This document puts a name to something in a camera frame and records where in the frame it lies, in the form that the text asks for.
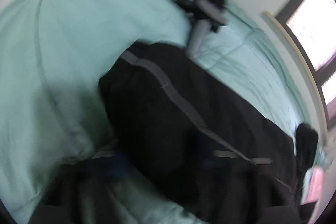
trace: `green bed sheet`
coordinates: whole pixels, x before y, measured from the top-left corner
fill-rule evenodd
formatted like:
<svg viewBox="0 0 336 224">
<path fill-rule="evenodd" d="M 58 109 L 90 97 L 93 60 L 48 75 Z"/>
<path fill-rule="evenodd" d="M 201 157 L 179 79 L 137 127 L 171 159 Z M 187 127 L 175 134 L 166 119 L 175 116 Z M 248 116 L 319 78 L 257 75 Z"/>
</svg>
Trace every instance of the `green bed sheet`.
<svg viewBox="0 0 336 224">
<path fill-rule="evenodd" d="M 309 116 L 282 59 L 231 1 L 226 17 L 229 25 L 207 37 L 196 62 L 293 137 Z M 15 0 L 0 12 L 0 198 L 19 224 L 28 222 L 62 158 L 89 157 L 113 138 L 101 75 L 139 38 L 185 47 L 189 32 L 170 0 Z M 126 185 L 116 193 L 121 211 Z M 163 217 L 172 212 L 180 223 L 199 221 L 165 202 L 169 210 L 167 203 L 147 208 L 165 220 L 141 223 L 179 223 Z"/>
</svg>

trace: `yellow wooden edge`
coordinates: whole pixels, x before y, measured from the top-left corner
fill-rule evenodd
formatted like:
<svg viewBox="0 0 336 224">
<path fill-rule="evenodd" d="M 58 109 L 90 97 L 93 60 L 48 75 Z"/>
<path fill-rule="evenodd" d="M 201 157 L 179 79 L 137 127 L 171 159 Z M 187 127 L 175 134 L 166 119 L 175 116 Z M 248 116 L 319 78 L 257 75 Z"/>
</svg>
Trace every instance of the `yellow wooden edge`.
<svg viewBox="0 0 336 224">
<path fill-rule="evenodd" d="M 297 56 L 299 57 L 300 61 L 302 62 L 302 65 L 307 73 L 307 75 L 309 76 L 311 85 L 314 89 L 315 92 L 315 96 L 318 99 L 319 102 L 319 110 L 323 119 L 323 130 L 324 133 L 328 132 L 328 127 L 327 127 L 327 119 L 325 116 L 325 112 L 324 112 L 324 107 L 323 107 L 323 103 L 322 103 L 322 99 L 319 93 L 319 90 L 317 88 L 316 82 L 314 80 L 313 75 L 311 74 L 311 71 L 307 65 L 307 62 L 305 61 L 305 59 L 303 58 L 299 48 L 295 45 L 293 39 L 290 37 L 290 35 L 288 34 L 288 32 L 286 32 L 286 30 L 284 29 L 284 27 L 280 24 L 280 22 L 270 13 L 270 12 L 265 12 L 265 15 L 274 23 L 274 25 L 281 31 L 281 33 L 283 34 L 283 36 L 287 39 L 287 41 L 290 43 L 290 45 L 292 46 L 292 48 L 295 50 Z"/>
</svg>

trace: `pink object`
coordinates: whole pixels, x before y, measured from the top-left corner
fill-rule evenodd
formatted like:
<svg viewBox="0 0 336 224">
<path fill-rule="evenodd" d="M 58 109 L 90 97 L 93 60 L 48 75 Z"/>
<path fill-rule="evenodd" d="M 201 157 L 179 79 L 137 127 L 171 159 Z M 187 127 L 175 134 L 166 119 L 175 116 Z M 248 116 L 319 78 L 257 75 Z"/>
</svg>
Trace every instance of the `pink object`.
<svg viewBox="0 0 336 224">
<path fill-rule="evenodd" d="M 311 203 L 318 201 L 322 195 L 324 171 L 321 167 L 316 166 L 313 168 L 313 172 L 310 179 L 310 185 L 305 203 Z"/>
</svg>

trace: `black jacket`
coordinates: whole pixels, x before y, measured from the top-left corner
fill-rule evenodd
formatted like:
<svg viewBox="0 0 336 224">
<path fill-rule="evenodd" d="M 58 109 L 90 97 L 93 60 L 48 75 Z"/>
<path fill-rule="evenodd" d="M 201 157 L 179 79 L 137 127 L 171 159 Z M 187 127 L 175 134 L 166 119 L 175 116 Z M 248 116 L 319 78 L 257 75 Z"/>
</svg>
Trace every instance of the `black jacket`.
<svg viewBox="0 0 336 224">
<path fill-rule="evenodd" d="M 295 157 L 278 126 L 163 43 L 135 42 L 99 85 L 121 149 L 168 198 L 211 223 L 262 222 L 274 206 L 299 220 L 318 141 L 307 125 Z"/>
</svg>

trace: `teal fabric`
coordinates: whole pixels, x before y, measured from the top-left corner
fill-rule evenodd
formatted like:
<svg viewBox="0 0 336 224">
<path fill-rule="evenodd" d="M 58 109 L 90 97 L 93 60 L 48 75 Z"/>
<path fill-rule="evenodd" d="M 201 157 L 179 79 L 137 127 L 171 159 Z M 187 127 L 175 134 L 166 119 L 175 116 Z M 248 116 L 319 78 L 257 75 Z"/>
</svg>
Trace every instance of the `teal fabric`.
<svg viewBox="0 0 336 224">
<path fill-rule="evenodd" d="M 233 2 L 226 16 L 196 62 L 293 137 L 309 116 L 288 70 Z M 169 0 L 15 0 L 0 13 L 0 198 L 19 224 L 62 158 L 112 138 L 101 75 L 139 38 L 184 47 L 189 32 Z"/>
</svg>

